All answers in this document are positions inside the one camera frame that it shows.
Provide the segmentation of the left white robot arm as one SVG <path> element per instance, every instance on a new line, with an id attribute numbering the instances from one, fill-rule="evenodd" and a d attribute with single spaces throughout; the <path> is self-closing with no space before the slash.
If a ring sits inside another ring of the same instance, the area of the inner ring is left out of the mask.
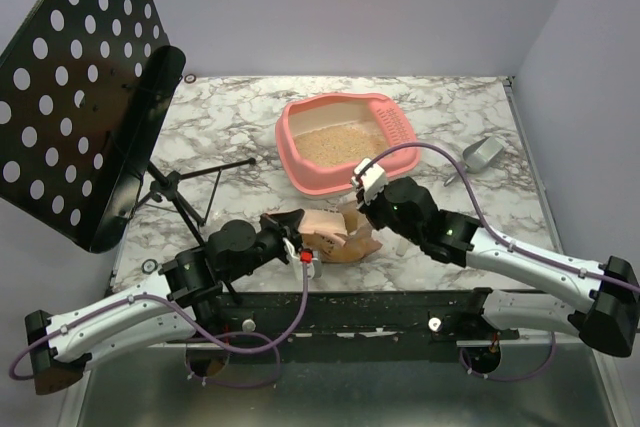
<path id="1" fill-rule="evenodd" d="M 179 253 L 133 287 L 85 308 L 59 315 L 42 310 L 25 319 L 28 358 L 36 394 L 50 395 L 79 382 L 84 374 L 129 350 L 192 336 L 238 355 L 277 352 L 293 331 L 276 339 L 252 333 L 255 347 L 236 347 L 240 335 L 230 329 L 216 303 L 228 293 L 242 298 L 234 281 L 278 259 L 302 276 L 302 294 L 309 294 L 312 253 L 299 231 L 305 212 L 297 209 L 261 216 L 258 228 L 232 220 L 212 233 L 206 243 Z"/>

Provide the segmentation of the grey bag sealing clip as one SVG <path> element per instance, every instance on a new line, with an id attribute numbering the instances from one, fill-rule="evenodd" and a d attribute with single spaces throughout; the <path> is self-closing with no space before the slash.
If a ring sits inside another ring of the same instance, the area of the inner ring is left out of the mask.
<path id="1" fill-rule="evenodd" d="M 400 257 L 404 256 L 406 254 L 406 251 L 408 249 L 408 246 L 405 243 L 402 243 L 400 245 L 398 245 L 396 254 Z"/>

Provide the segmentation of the beige cat litter bag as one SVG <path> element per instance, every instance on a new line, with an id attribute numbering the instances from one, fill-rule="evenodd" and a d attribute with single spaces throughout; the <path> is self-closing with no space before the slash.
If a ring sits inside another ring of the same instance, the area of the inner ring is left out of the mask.
<path id="1" fill-rule="evenodd" d="M 359 262 L 382 248 L 355 201 L 335 210 L 306 209 L 298 231 L 303 244 L 315 251 L 323 263 Z"/>

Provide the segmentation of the silver metal litter scoop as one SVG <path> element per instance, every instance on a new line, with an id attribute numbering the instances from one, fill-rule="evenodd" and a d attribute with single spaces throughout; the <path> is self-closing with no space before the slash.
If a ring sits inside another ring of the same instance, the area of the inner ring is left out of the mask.
<path id="1" fill-rule="evenodd" d="M 485 137 L 462 152 L 461 167 L 468 174 L 478 174 L 489 168 L 503 153 L 504 145 L 494 137 Z"/>

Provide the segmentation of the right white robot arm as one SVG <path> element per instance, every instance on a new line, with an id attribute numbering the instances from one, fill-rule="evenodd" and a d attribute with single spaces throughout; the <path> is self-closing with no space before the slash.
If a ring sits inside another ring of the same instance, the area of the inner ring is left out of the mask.
<path id="1" fill-rule="evenodd" d="M 465 214 L 437 207 L 412 178 L 358 180 L 358 209 L 431 259 L 509 277 L 535 288 L 521 297 L 493 291 L 464 309 L 460 326 L 480 339 L 497 330 L 563 332 L 613 357 L 631 355 L 639 322 L 639 282 L 631 264 L 565 257 L 508 237 Z"/>

